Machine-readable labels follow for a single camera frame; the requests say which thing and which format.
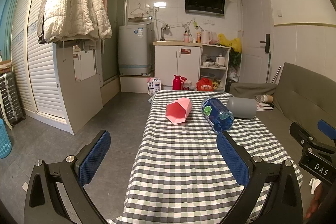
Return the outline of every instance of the gray cylinder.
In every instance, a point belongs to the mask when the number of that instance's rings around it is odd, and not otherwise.
[[[253,119],[257,112],[257,102],[254,99],[230,97],[226,107],[235,118]]]

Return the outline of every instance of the plaid tablecloth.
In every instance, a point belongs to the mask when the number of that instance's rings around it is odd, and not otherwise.
[[[217,92],[164,90],[151,98],[142,143],[135,158],[125,197],[124,213],[114,223],[219,223],[230,210],[243,186],[238,185],[216,146],[217,134],[200,111],[205,97],[216,96],[226,104],[232,95]],[[193,108],[181,124],[165,117],[166,105],[181,97]],[[261,123],[235,119],[228,133],[250,155],[266,162],[293,160],[280,142]],[[299,185],[302,174],[294,164]],[[256,218],[270,184],[250,216]]]

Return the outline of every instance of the sofa backrest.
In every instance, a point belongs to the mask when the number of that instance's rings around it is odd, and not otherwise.
[[[300,66],[285,63],[274,104],[291,121],[298,122],[320,142],[334,146],[317,129],[320,119],[336,127],[336,82]]]

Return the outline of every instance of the yellow plastic bag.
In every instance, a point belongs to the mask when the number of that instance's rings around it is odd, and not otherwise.
[[[224,34],[220,33],[218,35],[219,43],[225,47],[232,47],[235,52],[242,52],[242,44],[240,38],[237,37],[233,40],[228,40]]]

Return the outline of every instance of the gray tile floor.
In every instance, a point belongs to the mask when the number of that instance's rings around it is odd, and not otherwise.
[[[36,160],[52,163],[76,155],[101,129],[111,133],[111,147],[92,182],[84,188],[105,219],[120,216],[150,110],[148,99],[147,94],[119,93],[76,135],[28,116],[13,131],[7,128],[13,148],[0,159],[0,199],[17,223],[23,224],[26,192],[22,185],[29,182]],[[59,189],[70,217],[79,223],[62,184]]]

